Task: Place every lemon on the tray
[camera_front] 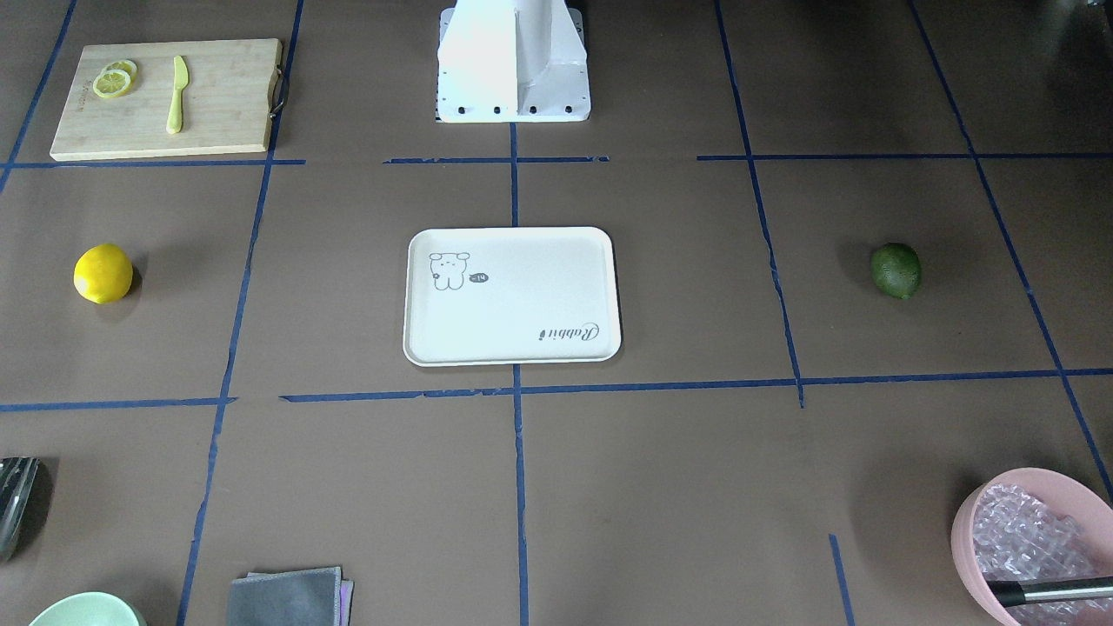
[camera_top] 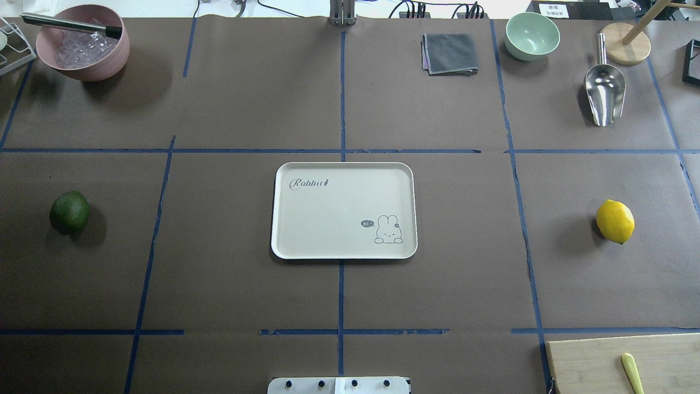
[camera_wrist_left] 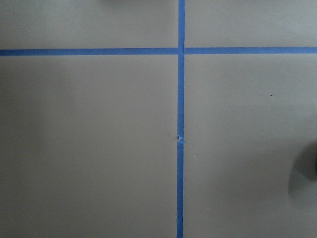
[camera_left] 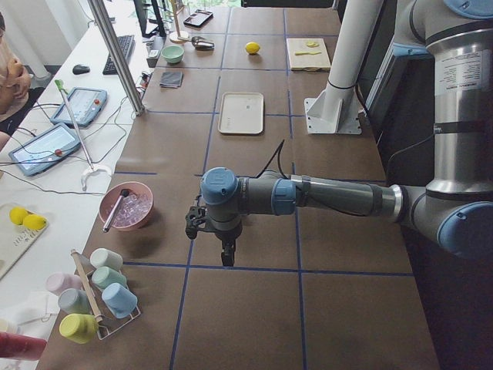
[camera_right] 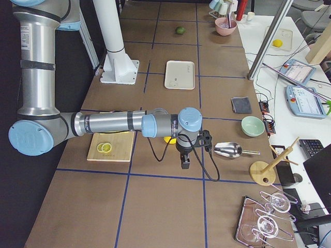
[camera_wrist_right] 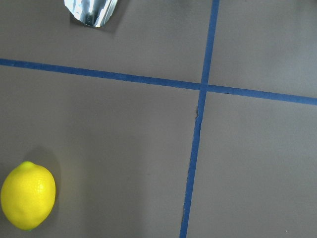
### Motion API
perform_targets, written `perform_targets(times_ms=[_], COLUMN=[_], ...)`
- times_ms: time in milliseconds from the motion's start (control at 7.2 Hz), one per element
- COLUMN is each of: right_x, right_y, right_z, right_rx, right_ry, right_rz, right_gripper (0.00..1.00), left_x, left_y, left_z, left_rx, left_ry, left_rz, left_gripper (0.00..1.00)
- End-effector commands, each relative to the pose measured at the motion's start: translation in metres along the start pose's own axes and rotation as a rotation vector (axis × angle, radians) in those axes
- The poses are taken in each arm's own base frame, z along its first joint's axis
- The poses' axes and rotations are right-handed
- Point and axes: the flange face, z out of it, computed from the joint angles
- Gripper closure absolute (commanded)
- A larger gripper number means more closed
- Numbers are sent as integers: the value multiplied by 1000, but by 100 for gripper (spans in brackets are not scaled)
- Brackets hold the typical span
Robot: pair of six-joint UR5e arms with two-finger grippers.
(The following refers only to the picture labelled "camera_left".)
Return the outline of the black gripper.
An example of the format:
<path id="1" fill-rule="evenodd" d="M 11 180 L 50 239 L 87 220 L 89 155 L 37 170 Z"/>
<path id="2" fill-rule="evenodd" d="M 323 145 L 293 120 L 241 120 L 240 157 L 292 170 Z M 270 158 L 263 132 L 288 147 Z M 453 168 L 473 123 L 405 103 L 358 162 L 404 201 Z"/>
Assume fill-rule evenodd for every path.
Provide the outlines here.
<path id="1" fill-rule="evenodd" d="M 212 217 L 209 225 L 218 239 L 222 241 L 221 261 L 224 267 L 233 267 L 235 260 L 235 243 L 241 235 L 243 226 L 240 216 L 235 216 L 231 220 L 219 221 Z"/>

